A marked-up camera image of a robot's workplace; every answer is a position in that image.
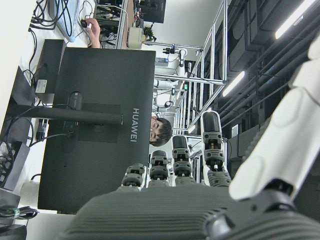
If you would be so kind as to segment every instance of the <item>monitor back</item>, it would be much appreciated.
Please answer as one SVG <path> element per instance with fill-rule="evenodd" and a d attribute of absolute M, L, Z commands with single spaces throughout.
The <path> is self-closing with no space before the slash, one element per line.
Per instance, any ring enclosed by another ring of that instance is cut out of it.
<path fill-rule="evenodd" d="M 122 114 L 123 124 L 79 122 L 76 140 L 47 139 L 38 207 L 74 213 L 92 197 L 116 190 L 128 166 L 146 165 L 154 51 L 67 48 L 53 104 L 82 95 L 82 110 Z M 65 131 L 66 122 L 49 121 L 48 135 Z"/>

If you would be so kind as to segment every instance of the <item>ceiling light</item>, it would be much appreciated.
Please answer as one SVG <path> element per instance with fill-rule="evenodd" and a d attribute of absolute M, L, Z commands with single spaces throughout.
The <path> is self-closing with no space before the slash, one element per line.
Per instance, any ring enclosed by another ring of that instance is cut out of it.
<path fill-rule="evenodd" d="M 239 75 L 229 84 L 229 86 L 223 91 L 222 96 L 225 97 L 230 91 L 243 79 L 245 71 L 239 73 Z"/>
<path fill-rule="evenodd" d="M 291 25 L 297 22 L 301 15 L 315 2 L 316 0 L 304 0 L 301 5 L 291 14 L 291 16 L 281 25 L 275 32 L 275 38 L 280 38 Z"/>
<path fill-rule="evenodd" d="M 195 130 L 196 128 L 196 125 L 193 125 L 189 130 L 188 130 L 188 133 L 190 134 L 193 130 Z"/>

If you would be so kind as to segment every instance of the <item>person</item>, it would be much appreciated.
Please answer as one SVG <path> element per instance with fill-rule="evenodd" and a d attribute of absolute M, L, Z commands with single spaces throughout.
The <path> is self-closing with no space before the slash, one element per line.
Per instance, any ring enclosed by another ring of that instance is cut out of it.
<path fill-rule="evenodd" d="M 95 18 L 87 18 L 86 20 L 87 24 L 91 24 L 91 28 L 87 27 L 86 31 L 89 34 L 90 40 L 91 40 L 91 48 L 93 49 L 99 49 L 100 48 L 100 26 L 98 21 Z"/>
<path fill-rule="evenodd" d="M 87 27 L 86 30 L 91 40 L 91 47 L 95 49 L 100 48 L 100 26 L 95 18 L 87 18 L 86 22 L 91 24 L 91 28 Z M 160 147 L 166 144 L 172 137 L 172 127 L 170 122 L 161 117 L 152 116 L 150 126 L 150 139 L 149 143 L 154 147 Z"/>
<path fill-rule="evenodd" d="M 149 143 L 154 147 L 165 145 L 172 137 L 170 122 L 162 117 L 151 117 Z"/>

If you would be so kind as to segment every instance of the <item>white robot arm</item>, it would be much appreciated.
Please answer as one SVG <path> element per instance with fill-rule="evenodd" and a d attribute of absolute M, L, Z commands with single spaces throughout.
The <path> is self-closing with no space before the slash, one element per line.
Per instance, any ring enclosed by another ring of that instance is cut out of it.
<path fill-rule="evenodd" d="M 320 150 L 320 35 L 308 57 L 231 182 L 229 193 L 235 200 L 252 198 L 278 180 L 289 186 L 294 199 L 312 167 Z"/>

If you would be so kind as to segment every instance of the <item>computer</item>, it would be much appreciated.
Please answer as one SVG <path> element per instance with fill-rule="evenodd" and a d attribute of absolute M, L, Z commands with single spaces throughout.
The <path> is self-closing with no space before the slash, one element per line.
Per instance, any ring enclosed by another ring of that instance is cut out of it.
<path fill-rule="evenodd" d="M 128 166 L 147 164 L 155 57 L 153 51 L 66 48 L 53 107 L 121 121 L 49 121 L 49 136 L 67 135 L 47 139 L 38 208 L 77 212 L 92 197 L 116 190 Z"/>

